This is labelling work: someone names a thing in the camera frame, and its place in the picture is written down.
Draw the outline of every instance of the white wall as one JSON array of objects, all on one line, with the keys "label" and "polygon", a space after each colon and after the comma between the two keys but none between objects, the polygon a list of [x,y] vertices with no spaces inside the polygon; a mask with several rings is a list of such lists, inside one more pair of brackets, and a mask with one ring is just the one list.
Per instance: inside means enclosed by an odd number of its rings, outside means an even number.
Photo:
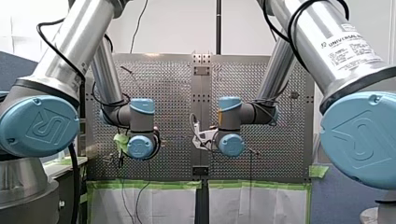
[{"label": "white wall", "polygon": [[[67,0],[0,0],[0,50],[39,61],[47,45],[35,27],[42,21],[57,21],[67,15]],[[59,25],[43,28],[52,39]]]},{"label": "white wall", "polygon": [[[129,52],[145,0],[134,0],[109,29],[116,52]],[[274,40],[256,0],[222,4],[222,53],[269,55]],[[134,52],[207,53],[216,51],[215,0],[148,0]]]}]

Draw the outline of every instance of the perforated metal panel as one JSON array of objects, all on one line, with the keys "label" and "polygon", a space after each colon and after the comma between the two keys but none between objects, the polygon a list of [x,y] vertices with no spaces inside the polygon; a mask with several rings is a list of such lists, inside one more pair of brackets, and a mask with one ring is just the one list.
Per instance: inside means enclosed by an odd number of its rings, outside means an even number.
[{"label": "perforated metal panel", "polygon": [[[191,134],[187,122],[191,112],[190,58],[127,54],[114,58],[122,91],[135,98],[152,98],[155,102],[154,123],[160,129],[163,148],[150,161],[152,179],[191,180],[191,149],[186,147],[191,142],[186,136]],[[147,179],[146,161],[125,158],[123,168],[118,169],[118,152],[113,142],[117,129],[101,121],[99,104],[91,102],[94,105],[92,131],[96,155],[90,163],[89,179]]]},{"label": "perforated metal panel", "polygon": [[[150,162],[151,178],[155,180],[191,180],[191,165],[205,162],[198,154],[191,153],[192,133],[189,114],[192,112],[191,88],[193,65],[191,55],[117,54],[114,57],[121,88],[133,97],[153,98],[156,106],[155,124],[160,128],[164,147]],[[225,95],[241,96],[244,101],[253,100],[268,63],[269,57],[212,56],[212,78],[196,78],[206,97],[210,94],[211,113],[202,115],[202,122],[216,124],[218,99]],[[133,73],[121,69],[124,66]],[[215,155],[210,163],[211,179],[261,179],[288,182],[305,182],[312,148],[313,81],[304,69],[297,67],[290,84],[280,97],[279,121],[276,127],[249,125],[242,128],[247,146],[260,151],[260,158],[245,152],[238,159]],[[290,99],[292,91],[298,99]],[[113,179],[127,177],[147,179],[146,162],[125,159],[123,169],[118,169],[118,152],[113,142],[117,129],[103,124],[99,117],[99,104],[90,98],[87,88],[87,152],[90,156],[89,179]]]},{"label": "perforated metal panel", "polygon": [[[244,102],[255,99],[268,60],[268,57],[213,57],[212,124],[218,123],[216,108],[221,96],[240,96]],[[290,98],[292,91],[299,94],[297,99]],[[277,125],[242,126],[241,135],[247,147],[261,155],[252,155],[249,150],[237,159],[214,154],[210,158],[210,178],[307,181],[312,149],[313,100],[313,81],[298,65],[278,99]]]}]

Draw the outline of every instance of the light blue joint cap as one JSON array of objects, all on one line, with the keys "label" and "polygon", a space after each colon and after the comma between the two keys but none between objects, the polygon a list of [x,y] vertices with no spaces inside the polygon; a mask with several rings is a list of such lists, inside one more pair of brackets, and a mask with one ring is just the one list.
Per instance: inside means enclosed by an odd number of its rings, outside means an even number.
[{"label": "light blue joint cap", "polygon": [[66,100],[26,98],[0,118],[0,146],[19,157],[47,157],[66,149],[78,130],[78,113]]},{"label": "light blue joint cap", "polygon": [[245,149],[244,140],[236,133],[229,133],[221,138],[219,149],[228,157],[238,157]]},{"label": "light blue joint cap", "polygon": [[242,104],[241,98],[237,96],[223,96],[219,99],[220,111],[228,111]]},{"label": "light blue joint cap", "polygon": [[128,143],[128,155],[137,160],[149,157],[154,150],[154,145],[146,136],[137,135]]},{"label": "light blue joint cap", "polygon": [[321,122],[321,143],[350,178],[396,189],[396,94],[364,91],[335,102]]},{"label": "light blue joint cap", "polygon": [[143,114],[152,115],[155,112],[154,101],[151,99],[132,99],[131,108]]}]

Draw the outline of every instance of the white cloth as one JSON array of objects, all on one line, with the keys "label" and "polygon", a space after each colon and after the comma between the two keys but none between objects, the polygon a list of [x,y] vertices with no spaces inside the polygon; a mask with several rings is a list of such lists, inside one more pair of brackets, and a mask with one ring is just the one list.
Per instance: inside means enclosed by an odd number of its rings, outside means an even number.
[{"label": "white cloth", "polygon": [[305,224],[307,190],[210,189],[210,223]]},{"label": "white cloth", "polygon": [[[135,204],[140,189],[124,189],[125,204],[138,223]],[[121,189],[95,189],[92,195],[91,224],[131,224]],[[138,215],[145,224],[193,224],[195,189],[144,189]]]}]

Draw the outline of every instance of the green tape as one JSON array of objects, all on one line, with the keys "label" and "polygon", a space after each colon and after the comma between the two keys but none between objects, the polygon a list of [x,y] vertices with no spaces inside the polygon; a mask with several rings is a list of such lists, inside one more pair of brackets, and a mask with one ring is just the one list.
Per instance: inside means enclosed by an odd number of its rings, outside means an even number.
[{"label": "green tape", "polygon": [[123,133],[117,133],[114,135],[113,140],[116,142],[118,151],[122,150],[124,153],[128,152],[129,137],[127,135]]},{"label": "green tape", "polygon": [[88,194],[87,193],[79,196],[79,203],[85,203],[87,201],[88,201]]},{"label": "green tape", "polygon": [[309,184],[287,184],[267,181],[248,180],[209,180],[209,187],[212,189],[237,189],[242,187],[253,187],[262,189],[291,189],[307,190]]},{"label": "green tape", "polygon": [[311,165],[309,166],[309,177],[323,178],[328,170],[329,166]]},{"label": "green tape", "polygon": [[[89,181],[87,187],[89,189],[142,189],[147,185],[145,180],[109,180],[109,181]],[[151,181],[146,189],[199,189],[200,181],[177,181],[177,182],[157,182]]]},{"label": "green tape", "polygon": [[[83,160],[86,157],[77,157],[77,161],[79,160]],[[70,157],[68,158],[64,158],[61,161],[47,161],[46,163],[44,163],[44,165],[50,165],[56,163],[57,165],[71,165],[72,164],[72,160],[70,159]]]}]

